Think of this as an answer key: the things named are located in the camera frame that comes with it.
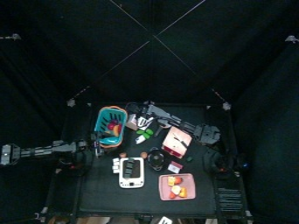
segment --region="pink plate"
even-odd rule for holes
[[[179,184],[179,186],[185,186],[187,189],[187,197],[186,198],[177,196],[174,199],[170,199],[170,193],[171,193],[173,187],[169,186],[169,177],[181,177],[182,178],[182,183]],[[162,175],[159,177],[159,191],[161,191],[162,200],[191,200],[191,199],[195,199],[197,193],[195,193],[195,183],[194,183],[193,175],[190,173]]]

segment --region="teal basket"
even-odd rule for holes
[[[108,124],[115,122],[122,128],[108,129]],[[118,106],[104,107],[98,114],[95,131],[99,133],[99,145],[103,148],[118,147],[123,142],[125,129],[127,126],[127,112]]]

